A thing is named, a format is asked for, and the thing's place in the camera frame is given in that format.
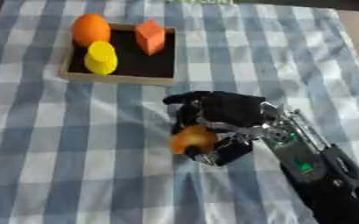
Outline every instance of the orange cube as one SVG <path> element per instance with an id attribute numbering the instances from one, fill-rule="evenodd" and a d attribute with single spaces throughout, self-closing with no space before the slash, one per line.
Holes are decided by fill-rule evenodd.
<path id="1" fill-rule="evenodd" d="M 135 32 L 138 45 L 148 55 L 153 55 L 165 46 L 165 29 L 153 19 L 138 24 Z"/>

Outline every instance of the blue checkered tablecloth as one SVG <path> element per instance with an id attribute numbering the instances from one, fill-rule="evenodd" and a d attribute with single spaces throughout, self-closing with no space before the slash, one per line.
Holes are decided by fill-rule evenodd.
<path id="1" fill-rule="evenodd" d="M 58 77 L 70 24 L 154 18 L 177 29 L 172 87 Z M 359 163 L 359 58 L 334 10 L 149 0 L 5 0 L 0 224 L 315 223 L 262 144 L 223 167 L 167 149 L 161 100 L 195 89 L 300 108 Z"/>

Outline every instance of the yellow cup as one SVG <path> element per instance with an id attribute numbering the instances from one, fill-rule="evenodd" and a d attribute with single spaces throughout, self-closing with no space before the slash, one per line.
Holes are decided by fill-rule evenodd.
<path id="1" fill-rule="evenodd" d="M 116 49 L 105 41 L 93 42 L 84 57 L 84 65 L 94 74 L 111 74 L 116 70 Z"/>

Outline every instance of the orange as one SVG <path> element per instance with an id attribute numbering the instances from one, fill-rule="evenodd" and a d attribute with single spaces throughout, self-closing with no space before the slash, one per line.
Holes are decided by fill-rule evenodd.
<path id="1" fill-rule="evenodd" d="M 208 132 L 206 127 L 198 124 L 186 127 L 172 136 L 169 147 L 174 154 L 183 154 L 187 146 L 194 145 L 199 146 L 202 153 L 208 154 L 217 140 L 218 136 L 215 133 Z"/>
<path id="2" fill-rule="evenodd" d="M 72 35 L 78 45 L 88 47 L 95 41 L 109 42 L 110 26 L 98 14 L 84 14 L 74 21 Z"/>

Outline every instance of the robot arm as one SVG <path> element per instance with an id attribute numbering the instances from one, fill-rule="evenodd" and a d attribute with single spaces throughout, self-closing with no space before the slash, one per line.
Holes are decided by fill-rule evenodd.
<path id="1" fill-rule="evenodd" d="M 173 134 L 203 124 L 221 135 L 207 155 L 189 147 L 191 159 L 225 165 L 251 152 L 253 141 L 264 141 L 320 224 L 359 224 L 359 166 L 327 143 L 300 110 L 276 108 L 263 97 L 207 91 L 168 96 L 164 103 L 182 104 Z"/>

